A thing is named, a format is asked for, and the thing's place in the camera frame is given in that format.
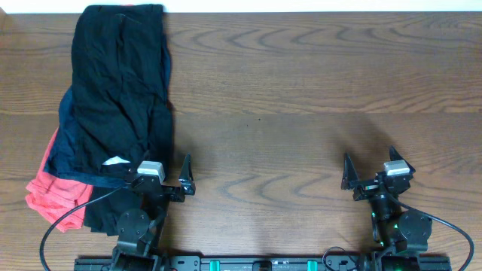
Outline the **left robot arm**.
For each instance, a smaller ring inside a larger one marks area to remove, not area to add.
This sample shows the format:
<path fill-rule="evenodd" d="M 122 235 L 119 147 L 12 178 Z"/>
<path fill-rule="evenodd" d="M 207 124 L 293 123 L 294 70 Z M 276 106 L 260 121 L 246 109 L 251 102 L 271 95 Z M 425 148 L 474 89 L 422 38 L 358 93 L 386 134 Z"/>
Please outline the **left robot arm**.
<path fill-rule="evenodd" d="M 163 164 L 142 161 L 125 177 L 127 188 L 139 194 L 141 206 L 125 211 L 117 223 L 117 244 L 110 270 L 170 270 L 169 256 L 158 245 L 171 202 L 184 202 L 196 192 L 191 155 L 185 156 L 179 186 L 164 184 Z"/>

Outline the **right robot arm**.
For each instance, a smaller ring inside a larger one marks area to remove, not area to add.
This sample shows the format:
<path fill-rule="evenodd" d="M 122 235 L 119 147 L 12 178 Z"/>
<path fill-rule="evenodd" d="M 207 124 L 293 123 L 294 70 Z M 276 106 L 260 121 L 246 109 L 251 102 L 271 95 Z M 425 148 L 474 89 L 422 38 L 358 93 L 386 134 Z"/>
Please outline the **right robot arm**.
<path fill-rule="evenodd" d="M 420 269 L 417 258 L 428 250 L 432 220 L 408 209 L 403 210 L 398 196 L 410 188 L 413 168 L 394 147 L 389 149 L 390 161 L 374 178 L 362 180 L 348 154 L 343 158 L 340 188 L 351 190 L 355 201 L 368 201 L 374 241 L 380 248 L 361 256 L 359 270 Z"/>

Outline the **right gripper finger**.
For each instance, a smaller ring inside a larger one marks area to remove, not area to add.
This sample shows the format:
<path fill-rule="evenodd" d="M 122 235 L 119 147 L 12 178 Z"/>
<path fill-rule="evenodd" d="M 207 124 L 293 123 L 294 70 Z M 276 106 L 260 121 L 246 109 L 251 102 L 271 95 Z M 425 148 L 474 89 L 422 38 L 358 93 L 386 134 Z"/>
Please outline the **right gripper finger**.
<path fill-rule="evenodd" d="M 343 176 L 340 188 L 342 190 L 352 190 L 359 183 L 357 171 L 348 153 L 343 156 Z"/>
<path fill-rule="evenodd" d="M 394 161 L 403 161 L 405 164 L 406 164 L 406 168 L 409 169 L 409 172 L 411 174 L 415 173 L 416 170 L 413 166 L 411 166 L 400 154 L 399 152 L 395 149 L 395 147 L 392 145 L 390 148 L 389 148 L 389 157 L 390 157 L 390 161 L 391 162 L 394 162 Z"/>

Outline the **black shorts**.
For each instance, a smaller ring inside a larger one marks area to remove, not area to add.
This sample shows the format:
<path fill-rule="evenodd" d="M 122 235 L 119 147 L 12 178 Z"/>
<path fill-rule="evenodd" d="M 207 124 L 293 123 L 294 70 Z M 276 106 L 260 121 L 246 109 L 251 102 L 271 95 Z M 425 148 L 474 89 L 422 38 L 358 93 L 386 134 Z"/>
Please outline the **black shorts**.
<path fill-rule="evenodd" d="M 72 42 L 78 169 L 119 174 L 144 157 L 168 163 L 171 62 L 162 5 L 91 5 Z"/>

